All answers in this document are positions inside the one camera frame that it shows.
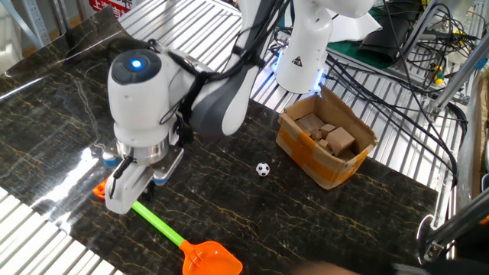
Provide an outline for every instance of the blue light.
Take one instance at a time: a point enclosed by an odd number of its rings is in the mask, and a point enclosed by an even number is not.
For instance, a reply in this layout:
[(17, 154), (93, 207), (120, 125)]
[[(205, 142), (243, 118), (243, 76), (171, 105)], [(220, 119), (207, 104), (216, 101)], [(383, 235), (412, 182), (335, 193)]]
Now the blue light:
[(319, 85), (321, 83), (321, 79), (322, 79), (322, 74), (324, 73), (324, 69), (321, 69), (319, 72), (318, 72), (318, 75), (316, 77), (316, 81), (314, 82), (314, 92), (315, 91), (320, 91), (321, 90), (321, 86)]
[(132, 60), (131, 65), (136, 69), (139, 69), (141, 68), (141, 66), (143, 66), (143, 64), (141, 64), (141, 61), (139, 60)]
[(277, 58), (277, 62), (272, 64), (272, 71), (276, 72), (277, 71), (277, 67), (278, 67), (278, 64), (280, 63), (280, 59), (282, 58), (283, 56), (283, 50), (281, 50), (279, 53), (278, 53), (278, 58)]

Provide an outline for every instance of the green shovel handle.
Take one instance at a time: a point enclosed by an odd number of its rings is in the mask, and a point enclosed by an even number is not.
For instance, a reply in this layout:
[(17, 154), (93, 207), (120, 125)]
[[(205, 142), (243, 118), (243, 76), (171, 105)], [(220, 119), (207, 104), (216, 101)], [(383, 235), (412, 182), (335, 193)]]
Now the green shovel handle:
[(163, 233), (167, 238), (170, 239), (177, 247), (185, 241), (182, 236), (178, 235), (170, 226), (164, 223), (160, 218), (158, 218), (153, 212), (144, 207), (140, 202), (136, 201), (132, 208), (139, 213), (144, 219), (150, 222), (156, 229), (158, 229), (161, 233)]

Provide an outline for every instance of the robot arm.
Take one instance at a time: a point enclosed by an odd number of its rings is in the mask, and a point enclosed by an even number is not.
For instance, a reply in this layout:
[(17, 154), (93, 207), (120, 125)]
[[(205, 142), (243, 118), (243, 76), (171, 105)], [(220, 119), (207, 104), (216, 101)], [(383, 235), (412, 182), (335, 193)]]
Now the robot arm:
[[(321, 56), (331, 34), (331, 18), (325, 7), (356, 16), (365, 13), (373, 1), (296, 1), (297, 24), (283, 65), (279, 64), (287, 73), (277, 72), (279, 84), (283, 85), (280, 76), (304, 83), (316, 73), (322, 74)], [(240, 2), (243, 27), (224, 73), (213, 73), (198, 60), (169, 49), (161, 53), (130, 50), (114, 59), (108, 75), (108, 100), (117, 141), (108, 146), (103, 159), (113, 166), (116, 160), (124, 161), (105, 185), (109, 210), (127, 213), (151, 180), (165, 184), (180, 162), (183, 149), (170, 145), (176, 111), (203, 135), (230, 135), (239, 129), (259, 70), (257, 64), (289, 2)], [(289, 90), (297, 92), (304, 87), (298, 88)]]
[(277, 62), (278, 84), (287, 91), (309, 93), (320, 90), (332, 19), (326, 9), (351, 18), (369, 11), (375, 0), (300, 0), (294, 2), (294, 22), (289, 47)]

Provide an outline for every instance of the cardboard box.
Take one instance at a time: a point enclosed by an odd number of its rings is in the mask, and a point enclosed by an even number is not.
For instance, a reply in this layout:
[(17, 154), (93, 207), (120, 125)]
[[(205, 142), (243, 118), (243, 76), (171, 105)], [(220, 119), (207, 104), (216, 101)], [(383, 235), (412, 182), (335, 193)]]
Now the cardboard box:
[(338, 127), (336, 130), (329, 133), (326, 140), (333, 150), (333, 153), (335, 153), (335, 156), (339, 156), (346, 150), (349, 150), (350, 146), (355, 141), (343, 127)]
[(327, 150), (328, 149), (328, 141), (326, 140), (321, 140), (318, 142), (319, 146), (321, 146), (322, 149)]
[(300, 130), (304, 131), (304, 133), (306, 133), (308, 136), (311, 136), (311, 132), (309, 130), (306, 129), (306, 127), (304, 127), (304, 125), (300, 124), (300, 122), (296, 122), (297, 123), (297, 126), (299, 126)]
[(338, 156), (338, 159), (348, 162), (351, 159), (353, 159), (354, 157), (356, 157), (356, 156), (355, 156), (355, 154), (353, 154), (353, 152), (351, 152), (351, 150), (345, 150), (342, 154), (340, 154)]
[(321, 118), (318, 118), (313, 113), (303, 116), (302, 118), (298, 119), (297, 122), (302, 124), (307, 131), (311, 132), (311, 134), (313, 131), (319, 130), (325, 124)]
[(322, 134), (320, 130), (314, 130), (311, 132), (311, 138), (315, 141), (321, 141)]
[[(322, 188), (331, 189), (353, 175), (377, 145), (375, 133), (326, 87), (318, 95), (301, 100), (280, 114), (277, 143)], [(334, 157), (297, 125), (296, 120), (314, 113), (327, 124), (343, 127), (355, 141), (349, 161)]]
[(321, 127), (322, 138), (327, 138), (328, 134), (336, 129), (334, 125), (324, 125)]

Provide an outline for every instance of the small soccer ball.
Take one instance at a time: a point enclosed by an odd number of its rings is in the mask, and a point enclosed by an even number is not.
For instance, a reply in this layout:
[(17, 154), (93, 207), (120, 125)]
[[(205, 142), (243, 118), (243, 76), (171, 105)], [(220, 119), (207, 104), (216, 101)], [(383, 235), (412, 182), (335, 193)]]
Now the small soccer ball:
[(270, 172), (270, 167), (266, 163), (259, 163), (257, 165), (257, 173), (260, 176), (267, 176)]

